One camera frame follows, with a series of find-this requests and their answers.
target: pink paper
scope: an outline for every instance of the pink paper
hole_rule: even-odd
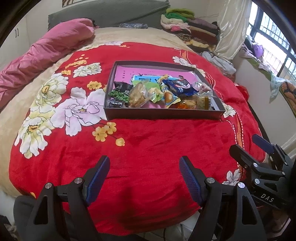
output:
[[[132,79],[134,75],[147,75],[147,76],[163,76],[168,74],[171,77],[179,78],[179,75],[183,76],[190,84],[194,82],[201,82],[193,72],[182,72],[182,71],[173,71],[173,70],[163,70],[163,69],[144,69],[144,68],[135,68],[135,67],[123,67],[117,66],[114,81],[116,82],[125,82],[132,84]],[[159,101],[157,103],[152,103],[149,101],[142,108],[165,108],[165,103]]]

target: red blanket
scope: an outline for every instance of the red blanket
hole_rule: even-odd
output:
[[[159,61],[199,68],[225,103],[221,120],[105,121],[104,91],[118,60]],[[239,144],[257,160],[251,141],[260,134],[243,95],[197,54],[133,42],[77,51],[40,89],[11,151],[9,176],[38,196],[44,184],[82,176],[101,155],[111,169],[89,212],[99,232],[116,235],[163,228],[197,211],[178,168],[187,155],[219,182],[235,185],[244,171],[229,155]]]

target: white wall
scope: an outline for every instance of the white wall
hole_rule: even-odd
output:
[[[171,7],[190,9],[195,13],[195,17],[202,17],[202,19],[205,19],[208,22],[217,20],[217,16],[224,1],[225,0],[169,0]],[[30,45],[40,39],[47,32],[48,15],[60,10],[62,10],[62,0],[41,0],[29,11],[26,18]]]
[[[287,154],[295,155],[291,145],[296,139],[296,118],[281,93],[270,102],[270,81],[239,54],[233,59],[237,69],[236,83],[248,89],[249,104],[262,123],[270,141],[284,148]]]

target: white curtain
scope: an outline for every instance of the white curtain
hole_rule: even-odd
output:
[[[251,0],[225,0],[217,20],[221,35],[215,52],[219,58],[231,60],[240,50],[246,38],[251,6]]]

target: candy wrapper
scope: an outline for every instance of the candy wrapper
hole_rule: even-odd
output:
[[[152,97],[152,94],[148,92],[145,83],[147,81],[141,81],[136,84],[130,91],[129,107],[141,108]]]
[[[164,100],[164,94],[162,93],[159,84],[151,82],[150,80],[133,80],[132,83],[134,86],[136,86],[141,81],[145,81],[144,85],[146,86],[148,93],[152,95],[151,101],[153,103],[156,103],[160,100]]]
[[[109,92],[109,96],[112,98],[115,98],[117,100],[122,100],[124,102],[128,102],[128,100],[129,100],[128,95],[121,93],[119,91],[116,91],[115,89]]]
[[[163,82],[170,88],[170,91],[176,96],[192,96],[197,91],[192,88],[189,82],[186,79],[178,79],[178,80],[163,80]]]
[[[125,107],[125,102],[118,99],[113,99],[109,103],[109,108],[123,108]]]
[[[213,90],[205,83],[195,82],[193,88],[197,90],[197,95],[199,96],[213,97]]]
[[[168,86],[163,82],[167,78],[167,75],[161,77],[157,82],[164,94],[165,107],[169,108],[172,104],[180,102],[180,98],[175,96],[171,91],[169,91]]]
[[[115,89],[114,91],[118,91],[120,93],[124,93],[129,96],[129,92],[133,88],[133,85],[130,85],[125,82],[114,82]]]
[[[200,97],[193,95],[182,98],[182,100],[173,105],[175,109],[192,109],[192,110],[211,110],[211,99],[208,96]]]

